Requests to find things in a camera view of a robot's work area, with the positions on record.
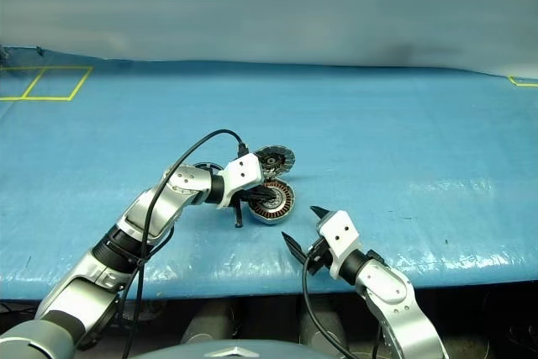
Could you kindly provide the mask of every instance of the blue plastic sheet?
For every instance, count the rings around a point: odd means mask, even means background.
[[[267,227],[184,210],[147,266],[147,298],[296,293],[281,231],[317,237],[309,205],[347,210],[417,287],[538,278],[538,88],[438,69],[102,61],[32,50],[11,66],[91,66],[70,102],[0,101],[0,296],[42,298],[165,168],[211,130],[281,144],[293,216]],[[0,98],[40,70],[1,71]],[[26,97],[69,97],[85,70],[46,71]],[[189,159],[225,164],[225,136]],[[349,286],[322,271],[317,292]]]

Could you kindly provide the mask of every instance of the metal disc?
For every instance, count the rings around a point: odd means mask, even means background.
[[[261,168],[266,178],[273,178],[289,172],[295,163],[295,155],[284,146],[265,146],[254,152],[260,159]]]
[[[275,193],[275,198],[266,202],[249,202],[252,215],[265,224],[276,224],[283,221],[292,211],[295,204],[295,193],[284,181],[273,179],[264,182],[265,187]]]

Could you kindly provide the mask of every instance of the silver robot arm segment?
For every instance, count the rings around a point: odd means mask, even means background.
[[[148,251],[158,245],[192,204],[229,206],[234,193],[264,181],[260,162],[249,153],[216,175],[181,165],[157,199],[150,221]],[[115,316],[118,292],[139,263],[145,216],[157,186],[143,192],[110,231],[56,284],[35,319],[0,335],[0,356],[63,359],[90,343]]]
[[[359,234],[345,211],[326,212],[318,232],[332,255],[330,275],[355,285],[375,315],[393,358],[448,359],[445,347],[414,297],[410,280],[374,251],[358,250]]]

